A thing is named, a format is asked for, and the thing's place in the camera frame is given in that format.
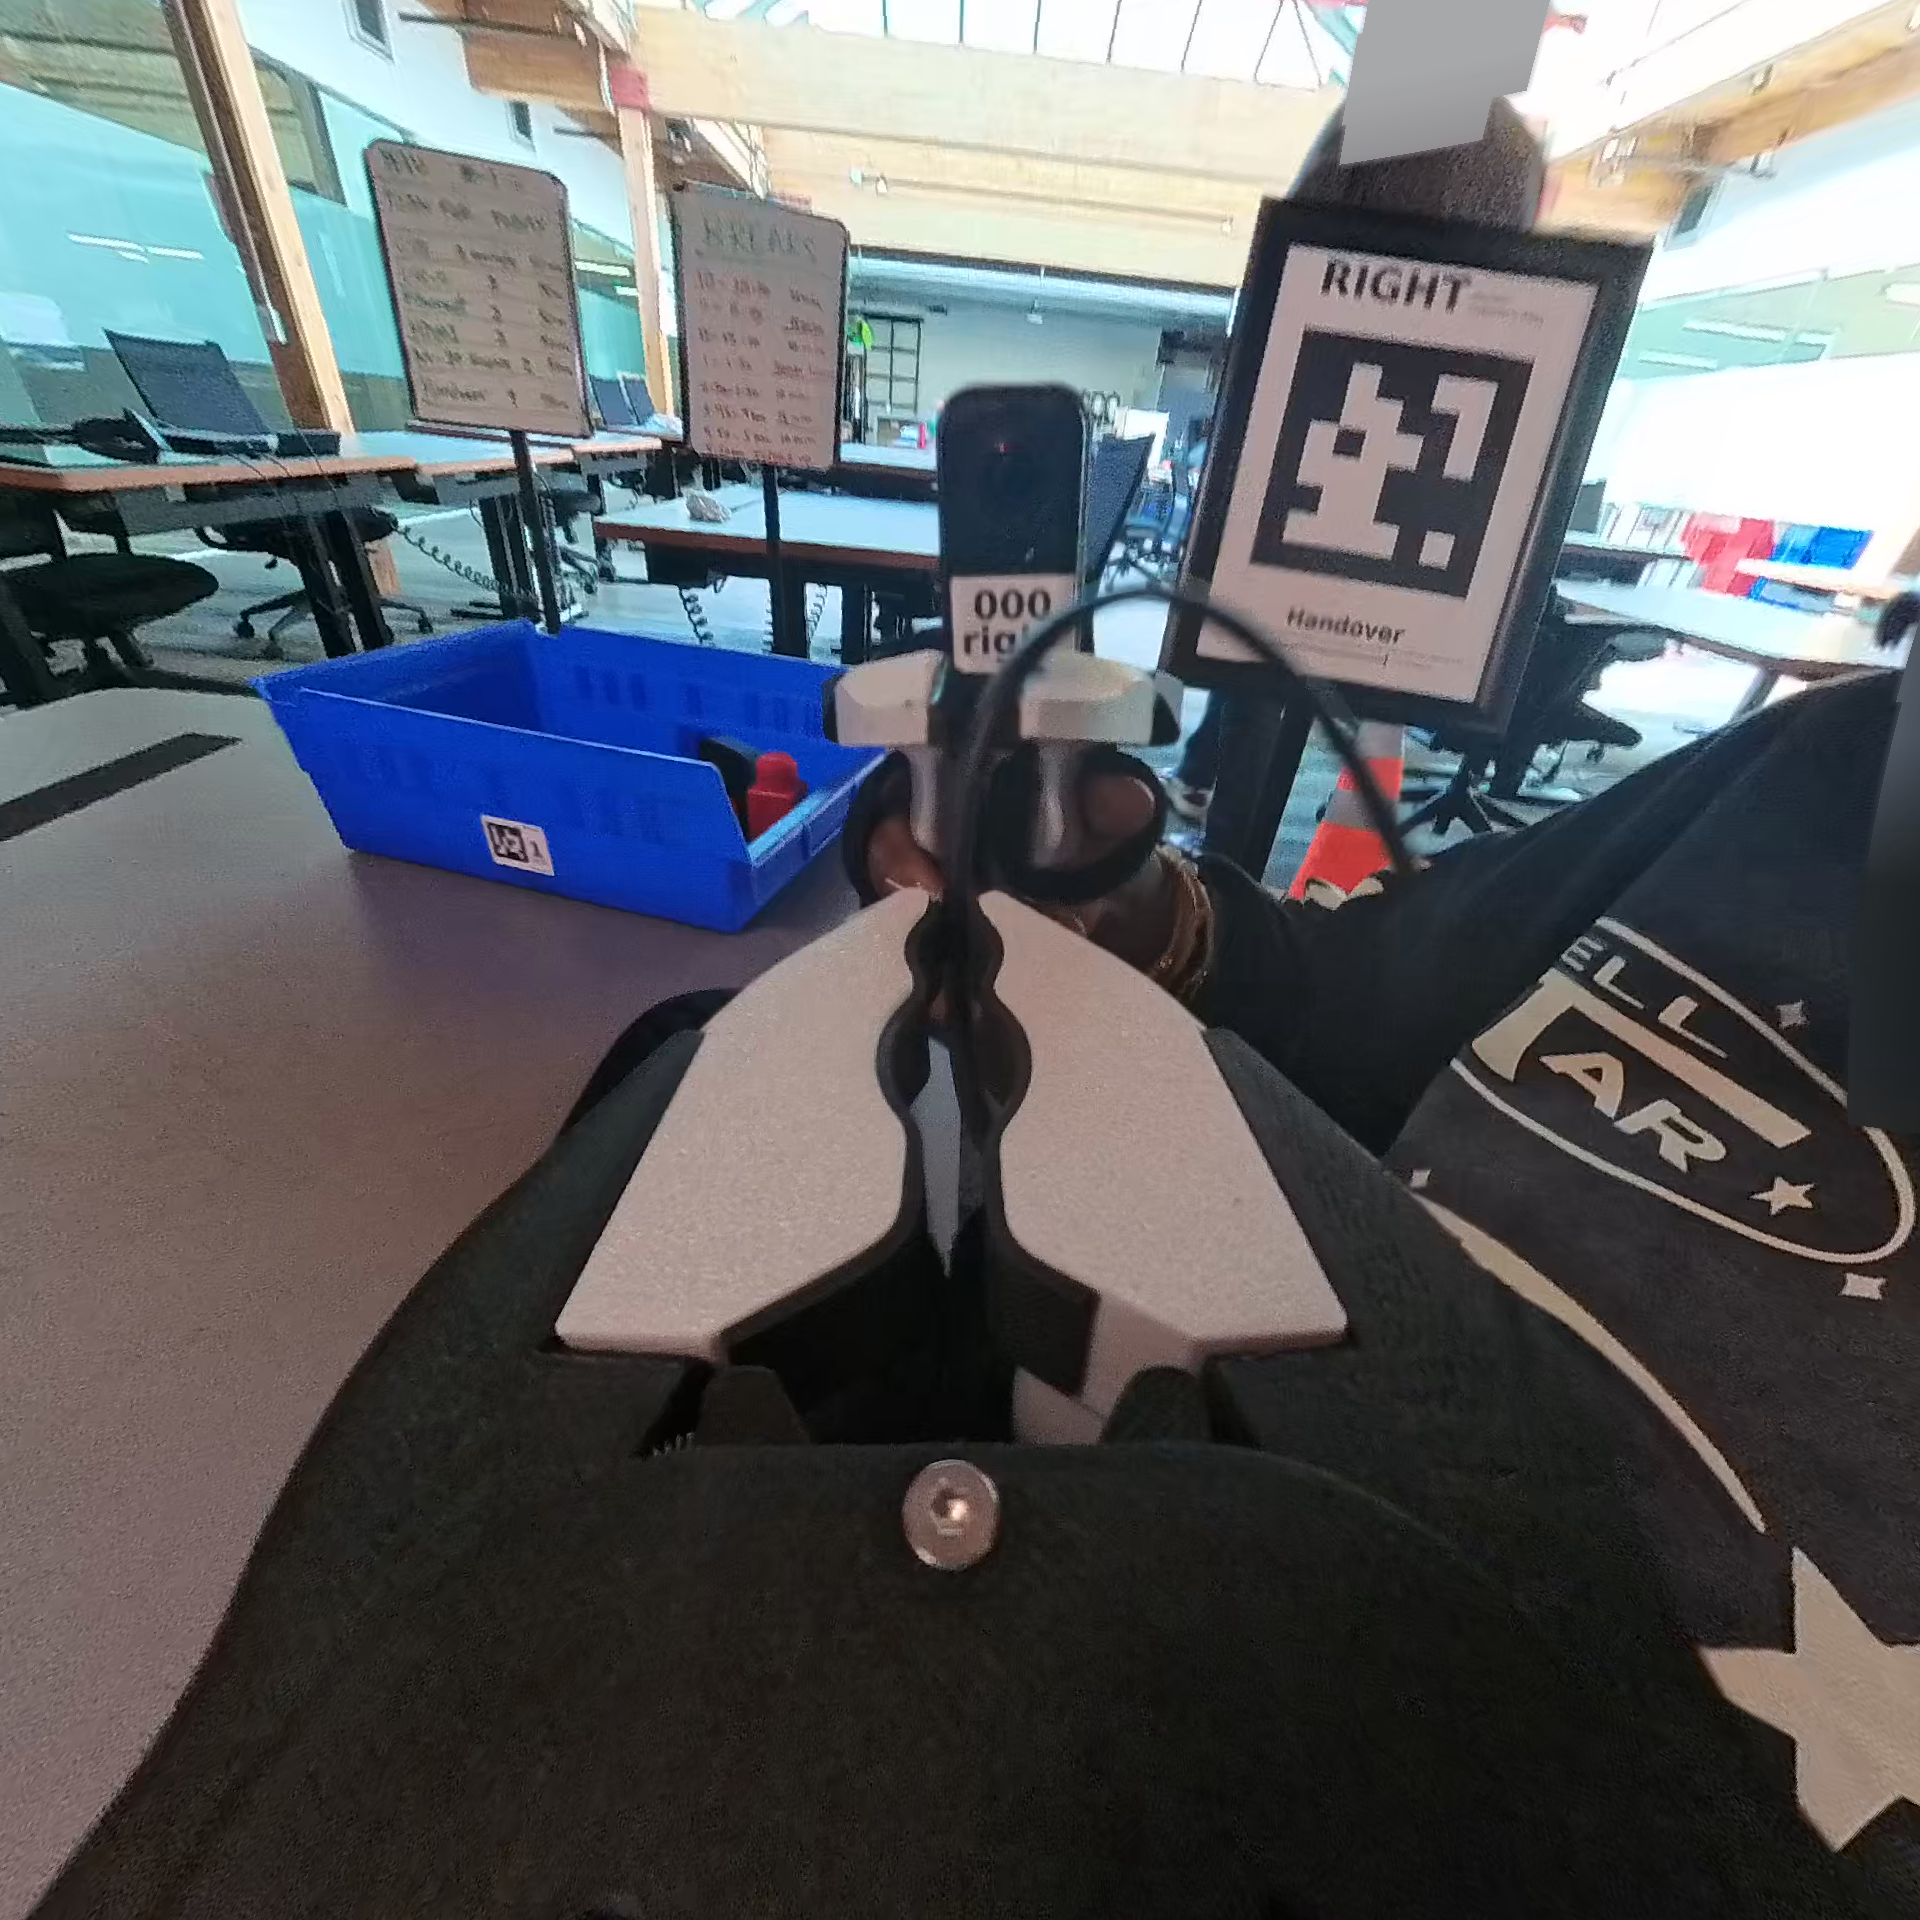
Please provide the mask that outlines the printed marker sign board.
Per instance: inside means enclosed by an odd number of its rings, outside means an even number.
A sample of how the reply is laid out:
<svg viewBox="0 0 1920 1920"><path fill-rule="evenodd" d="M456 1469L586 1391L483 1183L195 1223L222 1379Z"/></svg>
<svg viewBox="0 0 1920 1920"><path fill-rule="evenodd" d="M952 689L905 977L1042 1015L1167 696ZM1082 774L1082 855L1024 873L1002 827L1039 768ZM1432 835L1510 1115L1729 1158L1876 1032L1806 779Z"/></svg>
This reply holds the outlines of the printed marker sign board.
<svg viewBox="0 0 1920 1920"><path fill-rule="evenodd" d="M1260 206L1169 617L1188 687L1498 728L1545 617L1654 247Z"/></svg>

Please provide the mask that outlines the long wooden office desk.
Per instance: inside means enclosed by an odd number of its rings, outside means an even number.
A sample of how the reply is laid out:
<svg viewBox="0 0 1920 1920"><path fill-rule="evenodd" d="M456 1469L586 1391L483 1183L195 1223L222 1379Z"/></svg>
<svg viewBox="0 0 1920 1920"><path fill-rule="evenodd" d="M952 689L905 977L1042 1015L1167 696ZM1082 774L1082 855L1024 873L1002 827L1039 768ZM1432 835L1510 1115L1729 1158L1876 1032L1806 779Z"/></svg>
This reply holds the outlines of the long wooden office desk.
<svg viewBox="0 0 1920 1920"><path fill-rule="evenodd" d="M534 568L513 550L514 533L542 527L536 489L640 467L651 435L506 438L427 429L348 434L331 451L281 451L247 435L211 435L204 448L136 448L115 459L104 434L74 427L4 427L4 496L52 510L70 533L161 536L230 533L271 523L288 533L329 656L393 642L378 603L368 541L352 517L414 502L433 510L486 507L511 579L495 586L508 617L526 617Z"/></svg>

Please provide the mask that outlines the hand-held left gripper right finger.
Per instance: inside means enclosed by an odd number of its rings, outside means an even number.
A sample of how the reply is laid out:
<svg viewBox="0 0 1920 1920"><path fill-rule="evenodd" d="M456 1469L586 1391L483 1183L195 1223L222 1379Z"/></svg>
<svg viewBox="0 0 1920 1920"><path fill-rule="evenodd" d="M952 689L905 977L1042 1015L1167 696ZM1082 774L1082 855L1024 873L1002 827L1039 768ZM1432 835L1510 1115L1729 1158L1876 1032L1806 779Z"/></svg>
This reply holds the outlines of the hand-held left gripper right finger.
<svg viewBox="0 0 1920 1920"><path fill-rule="evenodd" d="M1036 906L982 909L982 1015L1016 1070L984 1152L1016 1415L1106 1419L1152 1369L1340 1343L1348 1313L1208 1029Z"/></svg>

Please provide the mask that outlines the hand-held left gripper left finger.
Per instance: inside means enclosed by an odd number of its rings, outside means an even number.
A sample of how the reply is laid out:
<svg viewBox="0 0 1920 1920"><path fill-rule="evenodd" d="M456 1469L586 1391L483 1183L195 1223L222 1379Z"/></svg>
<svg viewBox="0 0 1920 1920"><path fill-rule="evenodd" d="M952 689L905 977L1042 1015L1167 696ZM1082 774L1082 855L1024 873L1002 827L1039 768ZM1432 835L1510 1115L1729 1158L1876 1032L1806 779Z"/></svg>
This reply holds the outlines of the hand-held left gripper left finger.
<svg viewBox="0 0 1920 1920"><path fill-rule="evenodd" d="M891 893L704 1026L555 1337L722 1361L926 1225L929 893Z"/></svg>

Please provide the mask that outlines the person's right hand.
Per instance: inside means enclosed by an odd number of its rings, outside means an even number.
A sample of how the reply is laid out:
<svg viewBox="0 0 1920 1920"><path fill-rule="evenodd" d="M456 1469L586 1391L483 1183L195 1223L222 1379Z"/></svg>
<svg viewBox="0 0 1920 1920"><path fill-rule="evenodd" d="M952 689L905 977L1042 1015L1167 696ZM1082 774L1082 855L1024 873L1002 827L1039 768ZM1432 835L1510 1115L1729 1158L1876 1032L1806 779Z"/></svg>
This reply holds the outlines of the person's right hand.
<svg viewBox="0 0 1920 1920"><path fill-rule="evenodd" d="M1034 859L1032 798L1020 749L995 774L976 810L976 883L1016 891L1030 871L1079 873L1115 855L1129 855L1124 875L1104 896L1051 901L1023 893L1023 902L1082 933L1104 950L1148 969L1167 945L1182 911L1184 887L1172 859L1162 853L1162 791L1136 761L1115 752L1088 752L1078 762L1066 848ZM858 789L842 831L842 853L855 896L873 904L891 893L944 896L943 839L914 831L918 762L908 752L887 752Z"/></svg>

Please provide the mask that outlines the black mesh office chair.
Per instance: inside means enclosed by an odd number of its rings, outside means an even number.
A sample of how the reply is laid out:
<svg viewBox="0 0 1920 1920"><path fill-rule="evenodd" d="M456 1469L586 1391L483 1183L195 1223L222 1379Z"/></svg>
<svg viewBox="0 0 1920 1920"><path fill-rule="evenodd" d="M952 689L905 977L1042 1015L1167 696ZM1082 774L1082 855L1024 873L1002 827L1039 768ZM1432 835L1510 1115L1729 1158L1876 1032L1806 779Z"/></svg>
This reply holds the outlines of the black mesh office chair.
<svg viewBox="0 0 1920 1920"><path fill-rule="evenodd" d="M1561 809L1580 794L1527 791L1542 749L1570 745L1634 746L1642 734L1592 706L1602 672L1619 663L1659 657L1668 634L1639 622L1574 607L1555 593L1534 634L1515 699L1502 722L1446 722L1432 731L1438 752L1452 752L1450 779L1403 789L1403 831L1506 831L1531 823L1538 809Z"/></svg>

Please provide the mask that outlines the wooden support post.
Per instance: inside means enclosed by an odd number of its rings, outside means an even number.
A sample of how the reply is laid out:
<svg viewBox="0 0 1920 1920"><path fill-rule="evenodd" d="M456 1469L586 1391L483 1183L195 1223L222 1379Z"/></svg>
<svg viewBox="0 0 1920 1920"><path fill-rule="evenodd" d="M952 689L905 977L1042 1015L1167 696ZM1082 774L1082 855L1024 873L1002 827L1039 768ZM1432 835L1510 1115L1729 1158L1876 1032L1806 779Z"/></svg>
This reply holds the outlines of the wooden support post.
<svg viewBox="0 0 1920 1920"><path fill-rule="evenodd" d="M161 11L288 416L299 427L348 431L345 378L241 9L166 1Z"/></svg>

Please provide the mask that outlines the written whiteboard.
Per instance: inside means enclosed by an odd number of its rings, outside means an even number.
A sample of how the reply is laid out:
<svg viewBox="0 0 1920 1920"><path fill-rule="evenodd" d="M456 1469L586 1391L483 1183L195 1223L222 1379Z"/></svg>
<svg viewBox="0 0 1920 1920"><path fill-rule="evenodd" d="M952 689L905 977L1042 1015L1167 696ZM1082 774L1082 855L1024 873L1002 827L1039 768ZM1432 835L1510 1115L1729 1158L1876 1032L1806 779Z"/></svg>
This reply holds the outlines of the written whiteboard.
<svg viewBox="0 0 1920 1920"><path fill-rule="evenodd" d="M687 445L827 472L842 445L849 227L711 182L678 187L668 224Z"/></svg>
<svg viewBox="0 0 1920 1920"><path fill-rule="evenodd" d="M586 441L564 182L388 137L363 165L414 419Z"/></svg>

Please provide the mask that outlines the orange traffic cone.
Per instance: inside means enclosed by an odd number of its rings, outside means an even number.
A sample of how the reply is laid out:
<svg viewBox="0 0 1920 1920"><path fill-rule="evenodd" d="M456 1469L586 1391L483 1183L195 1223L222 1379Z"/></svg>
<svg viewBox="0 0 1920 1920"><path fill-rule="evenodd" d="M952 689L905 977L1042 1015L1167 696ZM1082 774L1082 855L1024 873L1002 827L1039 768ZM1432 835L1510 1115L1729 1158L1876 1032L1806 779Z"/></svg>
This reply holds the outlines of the orange traffic cone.
<svg viewBox="0 0 1920 1920"><path fill-rule="evenodd" d="M1377 779L1383 802L1399 818L1407 728L1368 720L1358 726L1358 752ZM1300 902L1340 904L1356 891L1368 891L1390 863L1387 842L1371 824L1353 773L1342 768L1321 809L1319 824L1297 871L1287 896Z"/></svg>

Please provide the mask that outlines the person's right forearm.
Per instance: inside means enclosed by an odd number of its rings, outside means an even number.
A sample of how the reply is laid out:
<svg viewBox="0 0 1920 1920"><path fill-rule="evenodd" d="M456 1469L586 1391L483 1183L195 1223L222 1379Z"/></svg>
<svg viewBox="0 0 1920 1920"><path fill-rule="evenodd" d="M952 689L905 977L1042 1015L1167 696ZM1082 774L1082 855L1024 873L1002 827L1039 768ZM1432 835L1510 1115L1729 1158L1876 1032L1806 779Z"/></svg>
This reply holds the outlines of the person's right forearm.
<svg viewBox="0 0 1920 1920"><path fill-rule="evenodd" d="M1192 1008L1383 1155L1454 1058L1609 918L1844 1083L1898 694L1890 672L1818 686L1336 906L1211 857L1215 954Z"/></svg>

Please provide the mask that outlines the blue plastic bin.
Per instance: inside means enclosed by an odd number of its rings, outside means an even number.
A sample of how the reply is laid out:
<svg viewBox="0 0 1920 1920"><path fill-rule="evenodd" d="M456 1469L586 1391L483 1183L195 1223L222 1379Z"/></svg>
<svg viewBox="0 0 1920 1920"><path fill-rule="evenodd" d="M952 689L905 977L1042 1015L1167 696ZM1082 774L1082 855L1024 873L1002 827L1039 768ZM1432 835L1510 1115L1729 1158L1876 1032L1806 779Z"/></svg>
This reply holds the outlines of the blue plastic bin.
<svg viewBox="0 0 1920 1920"><path fill-rule="evenodd" d="M880 749L826 734L823 663L534 622L324 657L254 681L342 841L719 933L836 841ZM747 845L758 752L808 802Z"/></svg>

